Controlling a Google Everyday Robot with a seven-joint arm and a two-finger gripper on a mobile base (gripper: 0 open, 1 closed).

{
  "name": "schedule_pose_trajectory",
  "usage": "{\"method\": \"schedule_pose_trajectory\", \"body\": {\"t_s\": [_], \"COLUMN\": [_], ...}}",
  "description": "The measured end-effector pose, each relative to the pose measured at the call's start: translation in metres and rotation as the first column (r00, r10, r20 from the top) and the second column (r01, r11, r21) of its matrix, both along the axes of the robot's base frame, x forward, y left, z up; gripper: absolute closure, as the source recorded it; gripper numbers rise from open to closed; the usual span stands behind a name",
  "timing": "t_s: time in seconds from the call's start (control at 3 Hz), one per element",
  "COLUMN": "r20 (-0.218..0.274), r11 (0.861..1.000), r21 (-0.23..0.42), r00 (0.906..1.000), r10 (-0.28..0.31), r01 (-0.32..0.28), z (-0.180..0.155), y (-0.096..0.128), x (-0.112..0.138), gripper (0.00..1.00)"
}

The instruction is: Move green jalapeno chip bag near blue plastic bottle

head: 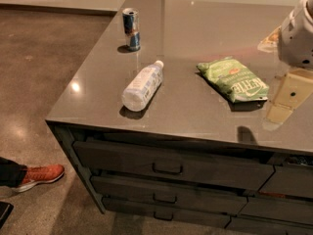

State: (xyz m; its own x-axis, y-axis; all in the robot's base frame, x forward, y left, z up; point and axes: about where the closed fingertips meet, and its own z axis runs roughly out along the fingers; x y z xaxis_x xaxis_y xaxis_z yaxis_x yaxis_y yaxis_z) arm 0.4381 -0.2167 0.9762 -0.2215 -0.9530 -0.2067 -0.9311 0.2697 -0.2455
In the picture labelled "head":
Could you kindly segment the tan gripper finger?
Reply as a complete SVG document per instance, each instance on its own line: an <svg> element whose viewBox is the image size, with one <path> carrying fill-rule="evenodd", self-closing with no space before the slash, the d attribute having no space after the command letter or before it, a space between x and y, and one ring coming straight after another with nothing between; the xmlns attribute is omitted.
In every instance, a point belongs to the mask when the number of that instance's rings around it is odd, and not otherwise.
<svg viewBox="0 0 313 235"><path fill-rule="evenodd" d="M268 36L266 36L258 45L257 49L265 53L273 53L277 51L279 43L279 35L281 28L278 26Z"/></svg>
<svg viewBox="0 0 313 235"><path fill-rule="evenodd" d="M282 124L313 94L313 71L293 69L282 78L266 118Z"/></svg>

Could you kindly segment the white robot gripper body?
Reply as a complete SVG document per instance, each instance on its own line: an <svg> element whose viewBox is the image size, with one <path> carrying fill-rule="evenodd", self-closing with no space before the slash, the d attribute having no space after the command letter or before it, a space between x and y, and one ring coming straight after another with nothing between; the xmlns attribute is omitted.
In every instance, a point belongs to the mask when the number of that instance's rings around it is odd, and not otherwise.
<svg viewBox="0 0 313 235"><path fill-rule="evenodd" d="M293 67L313 69L313 0L300 0L282 22L278 55Z"/></svg>

